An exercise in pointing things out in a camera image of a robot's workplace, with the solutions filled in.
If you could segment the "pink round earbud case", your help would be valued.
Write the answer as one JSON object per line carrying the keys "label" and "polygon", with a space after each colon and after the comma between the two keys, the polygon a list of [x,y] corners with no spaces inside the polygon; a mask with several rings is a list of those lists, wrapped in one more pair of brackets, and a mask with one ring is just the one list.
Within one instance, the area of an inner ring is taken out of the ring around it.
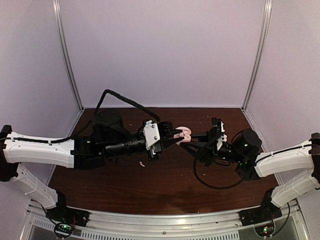
{"label": "pink round earbud case", "polygon": [[173,138],[178,139],[178,138],[183,138],[182,140],[176,142],[177,145],[180,145],[181,143],[189,143],[192,139],[192,131],[185,126],[179,126],[176,128],[176,130],[179,130],[178,133],[176,133]]}

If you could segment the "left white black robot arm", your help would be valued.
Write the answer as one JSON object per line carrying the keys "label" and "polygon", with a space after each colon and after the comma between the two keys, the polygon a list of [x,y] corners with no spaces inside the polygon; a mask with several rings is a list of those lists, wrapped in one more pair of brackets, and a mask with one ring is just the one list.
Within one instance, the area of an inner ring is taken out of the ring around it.
{"label": "left white black robot arm", "polygon": [[72,136],[68,140],[24,137],[4,125],[0,132],[0,180],[16,183],[25,195],[38,201],[61,222],[72,218],[63,193],[51,189],[32,175],[24,163],[40,163],[78,170],[103,167],[105,161],[146,153],[149,160],[174,144],[189,142],[191,130],[174,128],[169,121],[146,120],[136,133],[124,128],[121,113],[109,109],[96,113],[90,121],[89,136]]}

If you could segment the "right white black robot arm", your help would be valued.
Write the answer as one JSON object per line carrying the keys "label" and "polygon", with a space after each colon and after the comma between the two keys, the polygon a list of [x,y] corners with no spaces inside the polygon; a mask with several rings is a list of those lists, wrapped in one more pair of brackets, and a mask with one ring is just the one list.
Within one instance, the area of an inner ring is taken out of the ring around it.
{"label": "right white black robot arm", "polygon": [[[228,190],[244,181],[301,169],[302,172],[286,183],[268,190],[263,202],[256,210],[259,220],[268,220],[275,212],[291,200],[311,190],[320,188],[320,134],[315,132],[309,140],[278,151],[260,152],[262,141],[251,128],[239,131],[227,142],[226,135],[217,130],[190,135],[189,140],[180,146],[193,156],[193,171],[196,179],[204,186],[214,190]],[[214,186],[203,181],[198,173],[197,164],[209,167],[212,163],[226,161],[236,164],[239,176],[236,183],[227,186]]]}

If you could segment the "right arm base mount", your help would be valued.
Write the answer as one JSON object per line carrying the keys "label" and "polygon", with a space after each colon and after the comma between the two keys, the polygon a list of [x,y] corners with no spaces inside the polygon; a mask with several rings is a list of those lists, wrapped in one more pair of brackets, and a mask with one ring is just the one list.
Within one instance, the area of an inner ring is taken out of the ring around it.
{"label": "right arm base mount", "polygon": [[281,209],[271,203],[274,189],[266,191],[260,206],[239,212],[242,226],[254,225],[255,233],[261,238],[269,238],[275,233],[275,219],[283,215]]}

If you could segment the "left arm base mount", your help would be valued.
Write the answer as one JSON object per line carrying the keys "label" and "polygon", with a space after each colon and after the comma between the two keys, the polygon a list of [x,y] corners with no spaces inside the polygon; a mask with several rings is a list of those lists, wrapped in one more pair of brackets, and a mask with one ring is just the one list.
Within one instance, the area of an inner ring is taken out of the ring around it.
{"label": "left arm base mount", "polygon": [[57,191],[57,201],[53,208],[42,208],[45,216],[53,223],[53,233],[60,239],[70,237],[76,227],[86,227],[90,213],[86,210],[80,210],[67,207],[66,196]]}

